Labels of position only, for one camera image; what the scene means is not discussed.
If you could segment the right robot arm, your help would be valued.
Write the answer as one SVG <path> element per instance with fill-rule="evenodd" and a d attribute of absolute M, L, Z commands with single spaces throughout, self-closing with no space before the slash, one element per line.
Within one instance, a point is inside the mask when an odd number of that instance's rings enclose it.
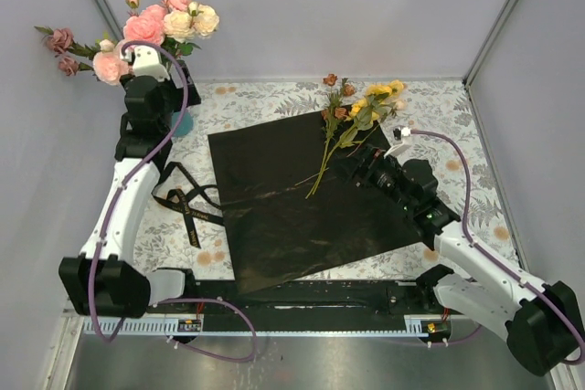
<path fill-rule="evenodd" d="M 574 291 L 516 267 L 471 234 L 437 195 L 438 181 L 425 160 L 405 163 L 377 148 L 339 159 L 335 171 L 357 187 L 377 188 L 394 202 L 422 243 L 462 268 L 427 272 L 430 282 L 416 290 L 428 313 L 457 311 L 502 339 L 531 374 L 543 376 L 558 364 L 584 358 L 584 326 Z"/>

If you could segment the mauve rose stem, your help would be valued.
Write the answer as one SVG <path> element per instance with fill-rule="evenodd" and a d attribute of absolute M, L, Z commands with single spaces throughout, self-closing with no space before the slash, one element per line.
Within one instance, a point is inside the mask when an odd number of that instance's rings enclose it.
<path fill-rule="evenodd" d="M 100 51 L 100 46 L 78 43 L 73 32 L 67 28 L 50 28 L 34 26 L 43 36 L 44 46 L 58 60 L 58 69 L 66 76 L 76 76 L 79 72 L 93 72 L 93 59 Z"/>

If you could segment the yellow rose stem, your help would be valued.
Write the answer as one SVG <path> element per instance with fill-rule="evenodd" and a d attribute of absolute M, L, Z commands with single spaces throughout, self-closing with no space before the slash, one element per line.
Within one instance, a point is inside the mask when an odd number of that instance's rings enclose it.
<path fill-rule="evenodd" d="M 352 103 L 349 109 L 345 107 L 348 114 L 335 132 L 335 150 L 358 144 L 359 133 L 372 130 L 376 122 L 396 117 L 398 111 L 393 110 L 392 103 L 401 99 L 406 88 L 406 84 L 397 79 L 388 84 L 370 85 L 362 98 Z"/>

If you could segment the black wrapping paper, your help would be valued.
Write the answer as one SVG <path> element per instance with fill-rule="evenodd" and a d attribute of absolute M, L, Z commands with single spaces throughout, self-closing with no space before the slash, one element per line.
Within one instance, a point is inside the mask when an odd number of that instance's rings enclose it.
<path fill-rule="evenodd" d="M 327 170 L 317 111 L 209 135 L 239 292 L 263 290 L 419 242 L 399 206 Z"/>

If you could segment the black printed ribbon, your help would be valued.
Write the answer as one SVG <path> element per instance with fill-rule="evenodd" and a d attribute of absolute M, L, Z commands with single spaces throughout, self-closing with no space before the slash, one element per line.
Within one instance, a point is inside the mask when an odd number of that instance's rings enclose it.
<path fill-rule="evenodd" d="M 178 170 L 185 177 L 185 179 L 191 184 L 192 188 L 186 193 L 180 188 L 170 189 L 167 192 L 165 198 L 158 196 L 155 193 L 157 188 L 161 184 L 165 183 L 175 170 Z M 158 205 L 177 212 L 183 217 L 189 245 L 193 248 L 201 248 L 195 220 L 202 220 L 204 222 L 222 227 L 224 226 L 224 221 L 222 216 L 203 212 L 194 207 L 191 207 L 190 202 L 200 196 L 208 205 L 216 209 L 220 209 L 221 206 L 218 203 L 212 201 L 207 194 L 207 190 L 217 188 L 218 187 L 215 184 L 198 184 L 195 178 L 181 163 L 169 162 L 162 171 L 158 183 L 155 185 L 151 195 Z"/>

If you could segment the cream rose stem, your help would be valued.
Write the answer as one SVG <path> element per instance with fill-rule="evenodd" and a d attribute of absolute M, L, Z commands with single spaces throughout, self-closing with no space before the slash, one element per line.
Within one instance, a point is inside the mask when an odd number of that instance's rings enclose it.
<path fill-rule="evenodd" d="M 175 41 L 175 53 L 188 56 L 198 45 L 195 37 L 210 38 L 218 30 L 219 16 L 209 5 L 191 2 L 186 11 L 174 10 L 163 19 L 165 35 Z"/>

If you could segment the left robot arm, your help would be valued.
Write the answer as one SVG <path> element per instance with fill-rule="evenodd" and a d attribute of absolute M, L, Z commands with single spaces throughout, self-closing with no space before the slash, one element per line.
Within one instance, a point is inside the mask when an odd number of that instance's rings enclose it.
<path fill-rule="evenodd" d="M 172 117 L 201 99 L 186 63 L 180 61 L 179 88 L 149 76 L 122 78 L 126 112 L 115 149 L 112 187 L 96 226 L 75 258 L 61 260 L 58 275 L 74 310 L 83 316 L 140 318 L 166 300 L 188 312 L 198 301 L 186 269 L 156 269 L 146 275 L 133 263 L 144 210 L 165 169 L 172 142 Z"/>

